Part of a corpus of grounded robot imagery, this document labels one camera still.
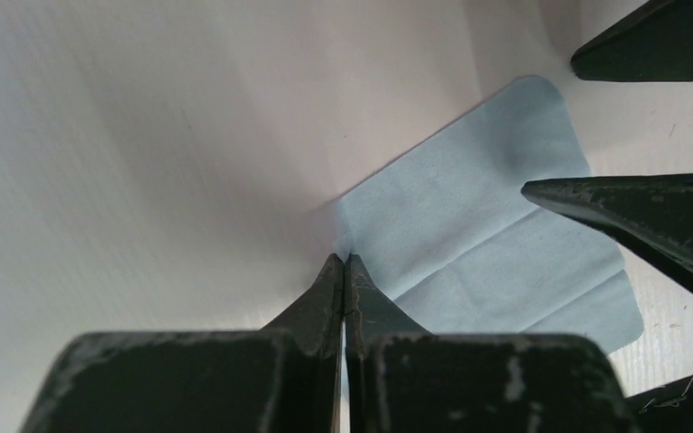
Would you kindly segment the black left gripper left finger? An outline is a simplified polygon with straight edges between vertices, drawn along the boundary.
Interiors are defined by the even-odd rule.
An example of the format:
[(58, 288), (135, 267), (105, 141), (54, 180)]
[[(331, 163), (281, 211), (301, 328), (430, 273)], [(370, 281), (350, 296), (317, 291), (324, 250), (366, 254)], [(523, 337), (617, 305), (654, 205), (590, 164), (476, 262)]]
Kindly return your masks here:
[(76, 337), (44, 379), (25, 432), (334, 432), (344, 264), (330, 255), (258, 330)]

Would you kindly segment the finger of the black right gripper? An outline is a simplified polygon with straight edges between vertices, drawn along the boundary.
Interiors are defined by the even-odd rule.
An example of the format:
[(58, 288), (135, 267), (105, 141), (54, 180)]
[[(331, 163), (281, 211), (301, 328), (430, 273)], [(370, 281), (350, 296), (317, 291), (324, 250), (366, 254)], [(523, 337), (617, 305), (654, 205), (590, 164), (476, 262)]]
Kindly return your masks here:
[(583, 80), (693, 82), (693, 1), (648, 1), (578, 48)]
[(693, 294), (693, 173), (534, 180), (521, 193), (608, 235)]

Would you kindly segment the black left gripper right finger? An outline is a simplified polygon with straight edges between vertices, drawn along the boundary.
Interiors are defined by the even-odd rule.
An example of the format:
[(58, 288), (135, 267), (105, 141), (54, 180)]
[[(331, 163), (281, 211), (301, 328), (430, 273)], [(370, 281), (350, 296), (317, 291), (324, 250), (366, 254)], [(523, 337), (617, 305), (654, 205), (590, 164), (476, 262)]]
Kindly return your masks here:
[(354, 432), (635, 432), (611, 365), (563, 334), (434, 335), (345, 265)]

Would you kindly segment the light blue cloth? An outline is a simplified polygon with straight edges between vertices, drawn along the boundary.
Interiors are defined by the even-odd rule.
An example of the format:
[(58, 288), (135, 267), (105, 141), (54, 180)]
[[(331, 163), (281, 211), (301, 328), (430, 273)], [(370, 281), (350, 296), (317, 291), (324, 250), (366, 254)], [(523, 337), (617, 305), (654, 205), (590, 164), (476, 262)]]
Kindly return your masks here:
[(589, 172), (558, 89), (518, 78), (342, 196), (336, 249), (435, 334), (577, 334), (612, 353), (643, 331), (619, 248), (521, 193)]

